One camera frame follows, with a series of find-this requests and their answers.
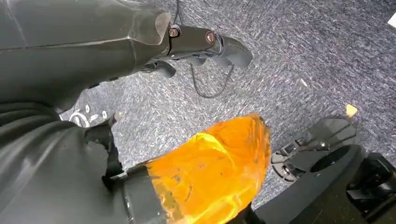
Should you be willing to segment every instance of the white sticker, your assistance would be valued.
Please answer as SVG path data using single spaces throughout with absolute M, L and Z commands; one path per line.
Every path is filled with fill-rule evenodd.
M 396 13 L 390 18 L 388 24 L 396 28 Z

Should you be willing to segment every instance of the black plastic part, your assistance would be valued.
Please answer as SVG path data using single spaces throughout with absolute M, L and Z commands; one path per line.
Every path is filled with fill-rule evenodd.
M 157 71 L 166 78 L 171 78 L 176 74 L 176 69 L 164 61 L 146 64 L 146 66 L 141 71 L 146 73 Z
M 318 172 L 306 172 L 283 193 L 259 207 L 257 216 L 266 224 L 367 223 L 346 195 L 346 186 L 364 160 L 365 150 L 358 145 L 337 150 L 346 154 Z
M 271 165 L 282 179 L 294 182 L 302 174 L 309 172 L 313 166 L 315 166 L 314 170 L 322 168 L 319 166 L 325 164 L 317 161 L 324 156 L 341 146 L 356 142 L 356 125 L 349 118 L 326 118 L 276 151 L 271 156 Z
M 224 38 L 224 53 L 220 56 L 221 58 L 227 59 L 230 64 L 234 64 L 237 67 L 247 67 L 253 59 L 253 55 L 243 44 L 236 39 L 231 37 Z
M 370 153 L 347 186 L 351 203 L 369 222 L 396 204 L 396 169 L 379 153 Z
M 85 132 L 85 141 L 87 144 L 90 141 L 99 143 L 103 145 L 108 153 L 106 173 L 102 176 L 102 181 L 109 191 L 113 191 L 113 185 L 115 184 L 111 177 L 124 172 L 122 170 L 122 164 L 118 159 L 118 149 L 114 144 L 114 136 L 111 131 L 111 127 L 116 122 L 117 120 L 113 115 L 103 123 L 91 127 Z
M 236 217 L 227 222 L 227 224 L 265 224 L 260 218 L 256 215 L 251 207 L 251 203 L 242 211 L 238 213 Z
M 127 171 L 120 183 L 128 218 L 134 224 L 166 224 L 168 219 L 146 166 L 138 164 Z
M 170 54 L 179 55 L 188 52 L 201 52 L 209 49 L 213 44 L 206 41 L 207 32 L 211 32 L 205 28 L 182 26 L 180 27 L 180 35 L 170 39 Z

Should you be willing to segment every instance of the orange cover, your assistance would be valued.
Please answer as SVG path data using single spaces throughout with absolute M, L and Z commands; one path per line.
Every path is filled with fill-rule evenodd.
M 264 181 L 269 136 L 258 115 L 237 117 L 149 161 L 146 167 L 168 223 L 226 223 L 247 207 Z

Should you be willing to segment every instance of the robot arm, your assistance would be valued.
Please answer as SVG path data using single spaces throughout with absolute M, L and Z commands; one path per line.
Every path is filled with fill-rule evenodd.
M 9 0 L 0 28 L 0 103 L 70 109 L 83 89 L 138 71 L 175 74 L 166 60 L 227 58 L 247 66 L 238 41 L 170 26 L 170 14 L 128 0 Z

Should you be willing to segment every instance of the gray carpet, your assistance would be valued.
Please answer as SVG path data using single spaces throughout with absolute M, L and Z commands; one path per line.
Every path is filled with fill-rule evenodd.
M 172 13 L 174 0 L 153 0 Z M 396 28 L 394 0 L 181 0 L 185 23 L 243 41 L 254 60 L 236 69 L 215 99 L 195 92 L 189 67 L 175 77 L 135 74 L 83 92 L 75 109 L 121 113 L 114 127 L 126 167 L 183 144 L 213 123 L 251 112 L 272 129 L 277 149 L 320 118 L 359 109 L 361 144 L 396 165 Z M 200 91 L 221 89 L 227 69 L 196 68 Z M 287 187 L 272 170 L 254 206 Z

